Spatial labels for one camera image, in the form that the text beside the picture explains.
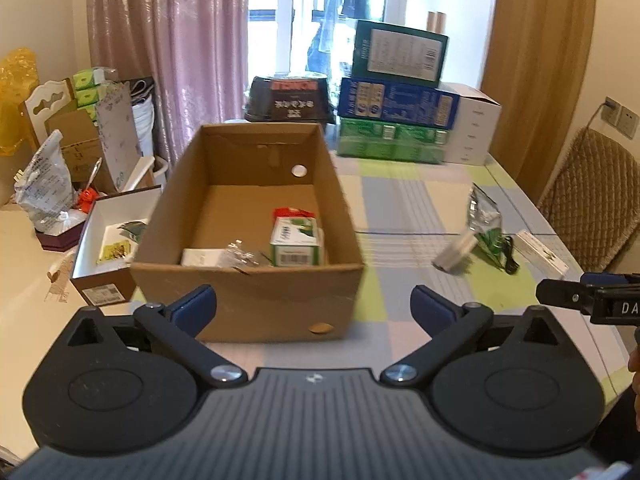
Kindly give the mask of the person right hand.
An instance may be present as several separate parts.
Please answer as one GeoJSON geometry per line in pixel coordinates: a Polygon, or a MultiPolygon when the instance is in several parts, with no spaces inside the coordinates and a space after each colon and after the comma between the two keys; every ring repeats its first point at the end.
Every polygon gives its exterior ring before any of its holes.
{"type": "Polygon", "coordinates": [[[628,370],[634,374],[631,388],[636,396],[640,396],[640,348],[636,347],[630,352],[628,370]]]}

